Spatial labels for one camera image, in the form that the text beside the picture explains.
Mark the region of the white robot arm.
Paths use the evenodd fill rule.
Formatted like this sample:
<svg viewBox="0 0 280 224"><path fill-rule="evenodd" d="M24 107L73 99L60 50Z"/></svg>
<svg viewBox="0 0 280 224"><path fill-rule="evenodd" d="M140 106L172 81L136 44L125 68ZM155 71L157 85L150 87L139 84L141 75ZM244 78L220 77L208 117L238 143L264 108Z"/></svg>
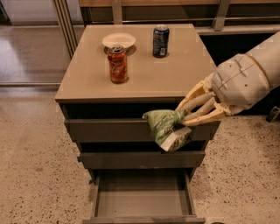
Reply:
<svg viewBox="0 0 280 224"><path fill-rule="evenodd" d="M181 123L196 126L251 109L280 86L280 32L220 63L177 106Z"/></svg>

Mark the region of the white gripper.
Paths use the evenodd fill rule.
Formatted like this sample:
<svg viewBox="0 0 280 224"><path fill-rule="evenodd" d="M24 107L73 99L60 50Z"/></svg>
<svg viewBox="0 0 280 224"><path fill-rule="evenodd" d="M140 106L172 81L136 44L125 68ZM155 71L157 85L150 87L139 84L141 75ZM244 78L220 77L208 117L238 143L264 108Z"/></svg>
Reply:
<svg viewBox="0 0 280 224"><path fill-rule="evenodd" d="M186 112L182 124L197 126L251 109L269 92L270 83L256 61L247 54L236 54L196 84L177 110Z"/></svg>

